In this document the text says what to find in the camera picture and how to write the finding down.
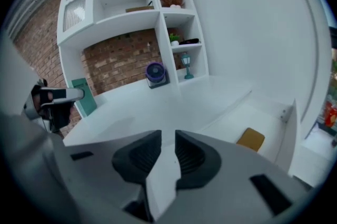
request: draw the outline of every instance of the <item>teal lamp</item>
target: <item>teal lamp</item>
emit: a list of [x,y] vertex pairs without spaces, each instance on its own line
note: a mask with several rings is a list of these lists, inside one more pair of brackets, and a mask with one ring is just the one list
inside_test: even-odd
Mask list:
[[186,67],[186,70],[187,70],[187,75],[185,76],[185,79],[194,78],[194,76],[190,73],[191,57],[187,53],[184,53],[181,56],[181,61],[183,62],[183,65]]

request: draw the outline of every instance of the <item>small lamp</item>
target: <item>small lamp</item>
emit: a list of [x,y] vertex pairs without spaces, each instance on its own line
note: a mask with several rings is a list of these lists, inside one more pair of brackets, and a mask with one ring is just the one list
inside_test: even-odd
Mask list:
[[194,78],[194,76],[190,73],[191,57],[187,53],[184,53],[181,56],[181,61],[183,62],[183,65],[186,67],[186,70],[187,70],[187,75],[185,76],[185,79]]

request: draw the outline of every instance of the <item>brick wall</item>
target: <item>brick wall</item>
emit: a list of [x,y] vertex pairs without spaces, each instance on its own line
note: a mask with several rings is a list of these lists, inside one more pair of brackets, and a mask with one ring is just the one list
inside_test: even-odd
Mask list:
[[[56,41],[60,1],[47,0],[14,40],[21,56],[51,87],[66,87]],[[177,30],[169,29],[171,32],[177,33]],[[174,55],[177,69],[182,67],[179,56]],[[146,66],[161,61],[154,30],[132,32],[104,40],[82,53],[86,78],[94,95],[144,79]],[[75,111],[70,124],[61,129],[62,135],[66,136],[80,119],[79,113]]]

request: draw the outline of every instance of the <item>yellow pad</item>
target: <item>yellow pad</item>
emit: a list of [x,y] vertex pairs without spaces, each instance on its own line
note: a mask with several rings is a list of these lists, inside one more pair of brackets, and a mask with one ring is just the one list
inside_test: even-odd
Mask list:
[[263,141],[264,135],[257,132],[256,130],[247,128],[236,144],[243,145],[258,152],[261,145],[263,144]]

